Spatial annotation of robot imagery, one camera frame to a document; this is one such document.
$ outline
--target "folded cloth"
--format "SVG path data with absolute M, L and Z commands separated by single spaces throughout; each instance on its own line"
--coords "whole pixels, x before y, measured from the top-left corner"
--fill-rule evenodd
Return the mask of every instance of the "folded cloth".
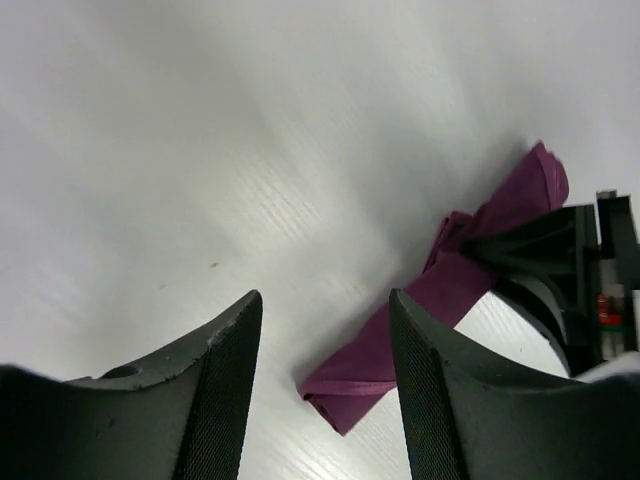
M 562 164 L 538 143 L 473 216 L 454 211 L 442 222 L 423 274 L 405 291 L 454 327 L 498 278 L 459 253 L 462 243 L 544 215 L 561 207 L 568 194 Z M 386 304 L 305 380 L 299 393 L 344 435 L 395 386 Z

